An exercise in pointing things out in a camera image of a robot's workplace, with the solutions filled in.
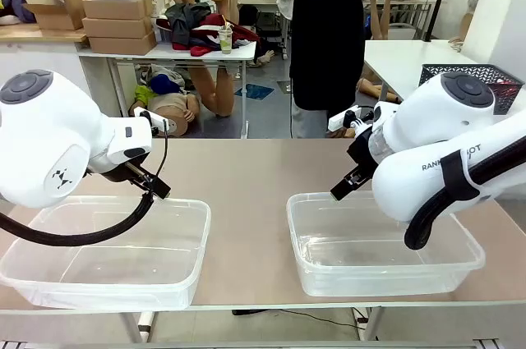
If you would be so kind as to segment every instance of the robot logo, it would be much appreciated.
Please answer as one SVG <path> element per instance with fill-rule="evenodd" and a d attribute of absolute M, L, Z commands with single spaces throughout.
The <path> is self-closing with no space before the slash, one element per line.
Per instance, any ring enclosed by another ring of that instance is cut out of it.
<path fill-rule="evenodd" d="M 73 183 L 73 182 L 71 182 L 71 181 L 69 181 L 69 180 L 67 180 L 67 179 L 64 179 L 64 174 L 66 173 L 66 171 L 67 171 L 67 168 L 64 168 L 64 171 L 60 172 L 60 170 L 57 170 L 57 171 L 53 174 L 52 178 L 58 177 L 58 178 L 60 179 L 60 181 L 62 182 L 62 183 L 57 187 L 57 189 L 60 189 L 61 187 L 63 187 L 64 185 L 66 185 L 66 184 L 68 184 L 68 183 Z"/>

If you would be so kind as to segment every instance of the white pillar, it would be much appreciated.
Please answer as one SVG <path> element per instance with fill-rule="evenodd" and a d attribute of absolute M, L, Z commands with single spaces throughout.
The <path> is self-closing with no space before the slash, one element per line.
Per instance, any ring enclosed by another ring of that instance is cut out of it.
<path fill-rule="evenodd" d="M 526 0 L 479 0 L 462 53 L 526 81 Z"/>

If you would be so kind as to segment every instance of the blue floor mat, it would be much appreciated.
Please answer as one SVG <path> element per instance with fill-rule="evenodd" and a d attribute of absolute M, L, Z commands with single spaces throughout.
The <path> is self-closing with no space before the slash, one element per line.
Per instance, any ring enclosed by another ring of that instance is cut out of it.
<path fill-rule="evenodd" d="M 259 86 L 254 84 L 247 84 L 247 97 L 254 100 L 262 100 L 269 94 L 274 92 L 274 89 L 267 88 L 265 86 Z M 241 96 L 241 89 L 238 90 L 236 96 Z"/>

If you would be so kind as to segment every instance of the gray pants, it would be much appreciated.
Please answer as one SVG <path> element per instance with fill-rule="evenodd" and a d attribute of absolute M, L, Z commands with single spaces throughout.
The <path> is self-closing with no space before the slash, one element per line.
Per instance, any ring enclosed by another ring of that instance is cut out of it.
<path fill-rule="evenodd" d="M 306 111 L 293 98 L 293 138 L 326 138 L 329 119 L 327 111 Z"/>

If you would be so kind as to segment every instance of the black velcro strap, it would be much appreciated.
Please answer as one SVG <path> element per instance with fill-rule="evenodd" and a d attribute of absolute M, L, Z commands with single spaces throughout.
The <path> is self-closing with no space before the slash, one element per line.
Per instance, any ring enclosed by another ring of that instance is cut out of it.
<path fill-rule="evenodd" d="M 469 201 L 480 195 L 480 191 L 471 186 L 464 175 L 460 150 L 442 158 L 441 166 L 445 191 L 453 200 Z"/>

